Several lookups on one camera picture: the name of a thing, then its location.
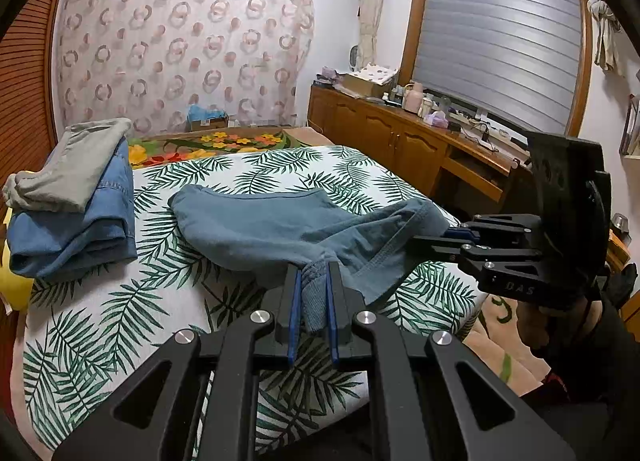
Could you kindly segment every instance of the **pink thermos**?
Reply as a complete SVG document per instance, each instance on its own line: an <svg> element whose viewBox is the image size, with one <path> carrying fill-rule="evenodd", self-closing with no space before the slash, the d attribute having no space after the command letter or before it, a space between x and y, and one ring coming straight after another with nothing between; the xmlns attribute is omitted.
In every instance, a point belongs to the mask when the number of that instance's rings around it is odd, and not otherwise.
<svg viewBox="0 0 640 461"><path fill-rule="evenodd" d="M422 84L418 82L408 84L405 90L409 87L412 87L412 89L404 94L404 110L418 114L420 106L422 105Z"/></svg>

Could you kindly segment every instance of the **gray roller blind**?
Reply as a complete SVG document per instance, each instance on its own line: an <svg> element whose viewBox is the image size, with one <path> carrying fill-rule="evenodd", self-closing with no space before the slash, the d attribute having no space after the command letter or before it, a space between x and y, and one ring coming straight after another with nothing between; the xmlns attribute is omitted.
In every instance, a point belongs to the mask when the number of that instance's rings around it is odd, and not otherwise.
<svg viewBox="0 0 640 461"><path fill-rule="evenodd" d="M526 128L563 133L580 0L426 0L413 78Z"/></svg>

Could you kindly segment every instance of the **cabinet door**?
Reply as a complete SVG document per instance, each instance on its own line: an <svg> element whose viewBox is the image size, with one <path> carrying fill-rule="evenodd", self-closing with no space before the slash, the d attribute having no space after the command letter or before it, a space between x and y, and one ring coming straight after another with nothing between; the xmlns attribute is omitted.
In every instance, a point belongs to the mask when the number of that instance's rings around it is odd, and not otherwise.
<svg viewBox="0 0 640 461"><path fill-rule="evenodd" d="M331 136L332 121L335 116L335 97L330 92L311 88L309 98L309 125L333 141Z"/></svg>
<svg viewBox="0 0 640 461"><path fill-rule="evenodd" d="M364 120L352 102L339 100L335 106L330 138L335 144L360 150Z"/></svg>
<svg viewBox="0 0 640 461"><path fill-rule="evenodd" d="M403 127L395 148L392 171L430 196L447 144L420 130Z"/></svg>
<svg viewBox="0 0 640 461"><path fill-rule="evenodd" d="M363 118L364 130L360 150L380 165L391 169L394 163L396 124L389 116L377 112L364 112Z"/></svg>

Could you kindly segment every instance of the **bed sheet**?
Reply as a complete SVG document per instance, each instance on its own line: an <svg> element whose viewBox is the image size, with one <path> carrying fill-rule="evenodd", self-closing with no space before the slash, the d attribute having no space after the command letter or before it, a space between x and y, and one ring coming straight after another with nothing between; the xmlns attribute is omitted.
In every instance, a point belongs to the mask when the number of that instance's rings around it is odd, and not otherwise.
<svg viewBox="0 0 640 461"><path fill-rule="evenodd" d="M172 333L187 327L211 332L259 306L263 290L251 274L225 271L183 240L167 207L183 185L236 194L322 188L355 214L421 196L343 146L171 162L135 170L134 184L138 260L98 267L77 282L34 285L24 338L18 333L22 361L14 369L22 378L12 381L12 391L20 431L37 437L39 452L55 449ZM456 266L423 263L378 312L415 333L464 335L485 296ZM366 401L366 373L335 371L324 342L303 334L294 368L260 374L256 448L296 441Z"/></svg>

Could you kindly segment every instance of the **silver screw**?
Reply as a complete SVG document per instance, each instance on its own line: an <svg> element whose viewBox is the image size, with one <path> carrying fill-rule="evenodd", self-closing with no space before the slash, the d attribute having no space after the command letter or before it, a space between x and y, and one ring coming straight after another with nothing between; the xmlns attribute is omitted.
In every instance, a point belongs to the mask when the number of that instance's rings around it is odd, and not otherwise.
<svg viewBox="0 0 640 461"><path fill-rule="evenodd" d="M174 340L179 344L185 345L190 344L196 337L196 333L191 331L191 329L180 329L174 335Z"/></svg>
<svg viewBox="0 0 640 461"><path fill-rule="evenodd" d="M264 324L268 322L271 318L271 314L264 309L257 309L253 313L251 313L251 321L257 324Z"/></svg>
<svg viewBox="0 0 640 461"><path fill-rule="evenodd" d="M447 331L436 331L431 335L431 340L439 346L448 346L453 338L451 337L451 333Z"/></svg>
<svg viewBox="0 0 640 461"><path fill-rule="evenodd" d="M373 324L376 321L376 314L372 311L360 311L356 315L356 320L364 325Z"/></svg>

